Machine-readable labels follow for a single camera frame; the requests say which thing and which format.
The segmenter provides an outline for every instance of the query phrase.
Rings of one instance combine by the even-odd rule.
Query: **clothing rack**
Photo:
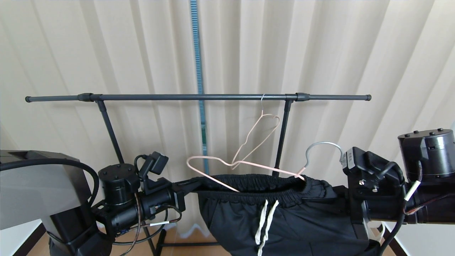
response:
[[[27,102],[50,102],[50,101],[83,101],[96,102],[101,115],[106,125],[107,132],[111,138],[112,146],[116,152],[119,163],[123,164],[123,156],[112,128],[105,101],[179,101],[179,100],[198,100],[198,101],[241,101],[241,100],[271,100],[284,101],[283,122],[281,124],[280,138],[278,141],[277,156],[275,159],[275,168],[279,168],[281,154],[283,152],[284,136],[288,125],[289,112],[293,102],[304,102],[309,100],[371,100],[371,95],[312,95],[308,93],[298,92],[294,94],[93,94],[82,93],[79,95],[69,96],[39,96],[25,97]],[[278,177],[279,172],[274,171],[272,176]],[[147,228],[144,228],[146,236],[150,236]],[[152,239],[148,240],[153,256],[161,256],[161,251],[164,247],[172,246],[216,246],[219,243],[165,243],[166,230],[162,230],[158,238],[156,248]]]

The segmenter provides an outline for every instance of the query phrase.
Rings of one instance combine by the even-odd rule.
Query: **elastic waistband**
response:
[[[199,197],[239,202],[251,205],[263,205],[267,199],[270,202],[278,200],[282,207],[298,205],[304,199],[336,198],[337,195],[324,180],[312,179],[303,175],[305,181],[295,177],[280,178],[265,174],[216,175],[215,179],[236,188],[234,192],[206,178],[196,177],[190,182],[200,182],[193,192]]]

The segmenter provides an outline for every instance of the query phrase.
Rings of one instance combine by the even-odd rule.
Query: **blue strip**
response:
[[[190,0],[191,7],[191,25],[193,27],[193,42],[194,42],[194,57],[196,61],[196,79],[197,79],[197,93],[204,94],[204,87],[202,86],[202,63],[201,53],[199,50],[199,21],[197,17],[197,0]],[[207,133],[205,123],[205,107],[204,101],[199,101],[199,115],[201,117],[201,133],[202,133],[202,154],[207,155]],[[208,159],[204,159],[204,172],[209,174]]]

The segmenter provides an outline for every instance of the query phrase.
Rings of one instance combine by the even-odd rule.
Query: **dark baseboard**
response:
[[[385,232],[384,232],[384,239],[387,239],[387,237],[389,237],[389,235],[390,235],[390,231],[386,228]],[[396,256],[408,256],[395,238],[393,238],[393,240],[390,242],[389,246],[392,249],[392,251],[394,251]]]
[[[33,233],[25,240],[25,242],[17,249],[13,256],[26,256],[31,249],[36,245],[38,240],[44,235],[46,229],[41,223]]]

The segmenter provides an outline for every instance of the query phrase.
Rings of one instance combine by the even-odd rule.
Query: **black fabric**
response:
[[[279,178],[262,174],[218,175],[234,192],[205,177],[194,190],[201,215],[212,235],[233,256],[257,255],[254,236],[261,210],[279,201],[263,256],[373,256],[379,244],[356,238],[344,198],[324,180],[304,176]],[[265,233],[262,230],[261,240]]]

